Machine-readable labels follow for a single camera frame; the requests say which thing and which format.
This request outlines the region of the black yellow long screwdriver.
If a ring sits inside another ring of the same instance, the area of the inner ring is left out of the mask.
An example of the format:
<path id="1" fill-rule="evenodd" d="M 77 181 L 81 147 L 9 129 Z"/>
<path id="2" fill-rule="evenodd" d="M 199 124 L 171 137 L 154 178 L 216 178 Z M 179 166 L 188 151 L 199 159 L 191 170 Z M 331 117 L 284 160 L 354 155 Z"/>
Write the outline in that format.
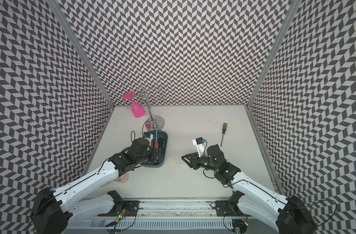
<path id="1" fill-rule="evenodd" d="M 162 145 L 163 145 L 163 137 L 162 136 L 159 136 L 158 143 L 159 143 L 159 155 L 161 155 Z"/>

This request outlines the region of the green black screwdriver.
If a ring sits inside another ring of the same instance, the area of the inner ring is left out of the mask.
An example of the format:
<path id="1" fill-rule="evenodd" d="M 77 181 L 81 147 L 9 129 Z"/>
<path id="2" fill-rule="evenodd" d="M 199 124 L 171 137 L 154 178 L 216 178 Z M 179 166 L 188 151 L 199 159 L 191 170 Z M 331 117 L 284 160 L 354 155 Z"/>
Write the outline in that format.
<path id="1" fill-rule="evenodd" d="M 166 139 L 163 139 L 163 145 L 162 145 L 162 153 L 161 153 L 161 160 L 164 161 L 165 159 L 165 153 L 166 153 Z"/>

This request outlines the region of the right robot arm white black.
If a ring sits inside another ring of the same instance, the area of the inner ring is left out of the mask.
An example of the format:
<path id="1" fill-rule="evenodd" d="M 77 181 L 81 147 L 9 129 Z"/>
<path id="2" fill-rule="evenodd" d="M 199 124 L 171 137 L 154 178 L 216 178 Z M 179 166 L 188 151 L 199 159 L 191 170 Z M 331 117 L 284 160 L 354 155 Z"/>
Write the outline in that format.
<path id="1" fill-rule="evenodd" d="M 228 162 L 218 145 L 210 146 L 206 155 L 191 153 L 182 160 L 194 170 L 214 171 L 214 177 L 232 189 L 228 199 L 232 214 L 250 215 L 280 234 L 315 233 L 317 224 L 301 199 L 278 194 L 254 181 Z"/>

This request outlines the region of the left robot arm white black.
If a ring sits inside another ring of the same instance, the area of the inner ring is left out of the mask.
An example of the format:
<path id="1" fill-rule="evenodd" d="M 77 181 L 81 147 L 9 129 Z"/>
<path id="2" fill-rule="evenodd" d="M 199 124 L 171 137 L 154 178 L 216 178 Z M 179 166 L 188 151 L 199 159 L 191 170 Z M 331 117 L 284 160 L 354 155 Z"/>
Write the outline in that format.
<path id="1" fill-rule="evenodd" d="M 110 212 L 117 203 L 114 192 L 86 202 L 81 199 L 138 166 L 154 162 L 156 156 L 149 140 L 140 137 L 79 179 L 56 189 L 42 189 L 33 199 L 30 224 L 39 234 L 60 234 L 73 222 Z"/>

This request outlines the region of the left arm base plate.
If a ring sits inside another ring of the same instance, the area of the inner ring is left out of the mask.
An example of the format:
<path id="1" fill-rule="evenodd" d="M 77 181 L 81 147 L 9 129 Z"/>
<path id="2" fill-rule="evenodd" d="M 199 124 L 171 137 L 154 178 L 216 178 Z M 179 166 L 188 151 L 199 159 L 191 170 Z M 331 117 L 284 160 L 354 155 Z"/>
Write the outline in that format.
<path id="1" fill-rule="evenodd" d="M 121 217 L 126 214 L 127 216 L 136 216 L 138 214 L 139 205 L 140 201 L 138 200 L 118 202 L 112 206 L 112 209 L 108 213 L 99 214 L 98 216 Z"/>

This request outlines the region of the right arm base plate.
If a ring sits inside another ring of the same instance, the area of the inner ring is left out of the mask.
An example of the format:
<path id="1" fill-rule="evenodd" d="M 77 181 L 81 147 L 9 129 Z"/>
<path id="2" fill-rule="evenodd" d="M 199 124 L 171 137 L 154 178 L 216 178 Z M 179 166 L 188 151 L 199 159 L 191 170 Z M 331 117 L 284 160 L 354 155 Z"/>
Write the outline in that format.
<path id="1" fill-rule="evenodd" d="M 215 210 L 218 217 L 225 216 L 243 216 L 237 205 L 226 200 L 216 200 Z"/>

